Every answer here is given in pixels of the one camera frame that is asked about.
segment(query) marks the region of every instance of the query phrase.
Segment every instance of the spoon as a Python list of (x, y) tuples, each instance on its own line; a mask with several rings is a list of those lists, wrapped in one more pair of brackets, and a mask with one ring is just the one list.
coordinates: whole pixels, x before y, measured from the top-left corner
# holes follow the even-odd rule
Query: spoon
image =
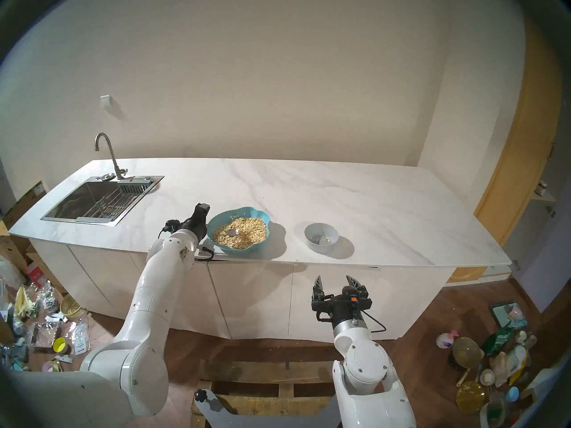
[(234, 237), (238, 234), (238, 229), (237, 228), (229, 228), (227, 230), (222, 230), (221, 228), (209, 225), (210, 228), (216, 229), (216, 230), (220, 230), (221, 232), (226, 233), (228, 236), (230, 237)]

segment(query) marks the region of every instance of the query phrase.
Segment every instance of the wall outlet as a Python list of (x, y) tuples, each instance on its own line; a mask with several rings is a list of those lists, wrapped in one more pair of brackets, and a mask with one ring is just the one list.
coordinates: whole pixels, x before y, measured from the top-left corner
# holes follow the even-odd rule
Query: wall outlet
[(104, 97), (99, 98), (101, 101), (101, 107), (107, 108), (111, 107), (111, 95), (105, 95)]

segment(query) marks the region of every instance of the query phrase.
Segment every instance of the small white bowl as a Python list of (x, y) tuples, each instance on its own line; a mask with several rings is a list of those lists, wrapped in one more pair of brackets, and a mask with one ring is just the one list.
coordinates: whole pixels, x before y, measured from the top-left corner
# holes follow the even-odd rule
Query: small white bowl
[(322, 222), (308, 225), (304, 234), (306, 236), (306, 245), (317, 253), (327, 253), (339, 239), (337, 230)]

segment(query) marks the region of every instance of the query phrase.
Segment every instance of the kitchen counter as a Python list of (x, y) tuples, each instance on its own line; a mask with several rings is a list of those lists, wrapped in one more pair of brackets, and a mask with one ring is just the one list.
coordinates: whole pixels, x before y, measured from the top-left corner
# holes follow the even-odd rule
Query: kitchen counter
[[(113, 226), (41, 217), (111, 160), (86, 164), (40, 199), (10, 233), (64, 244), (147, 252), (168, 219), (197, 203), (209, 218), (243, 206), (266, 211), (270, 237), (245, 259), (363, 267), (507, 265), (511, 260), (452, 192), (428, 170), (398, 165), (258, 159), (119, 159), (128, 175), (164, 175)], [(303, 230), (326, 222), (340, 239), (329, 255), (311, 251)], [(215, 259), (236, 259), (215, 247)]]

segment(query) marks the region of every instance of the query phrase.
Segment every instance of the faucet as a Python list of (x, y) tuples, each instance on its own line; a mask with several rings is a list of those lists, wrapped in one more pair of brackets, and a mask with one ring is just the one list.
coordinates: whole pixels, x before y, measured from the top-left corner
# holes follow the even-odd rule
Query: faucet
[(115, 167), (115, 174), (117, 175), (117, 179), (128, 179), (126, 177), (123, 177), (123, 175), (127, 173), (127, 169), (119, 168), (119, 166), (117, 165), (117, 160), (115, 159), (115, 154), (113, 153), (113, 147), (111, 146), (111, 141), (109, 137), (103, 132), (99, 133), (95, 137), (95, 151), (96, 152), (99, 151), (99, 138), (101, 137), (105, 138), (105, 141), (107, 141), (107, 145), (109, 146), (109, 151), (111, 152), (111, 159), (113, 160), (113, 166)]

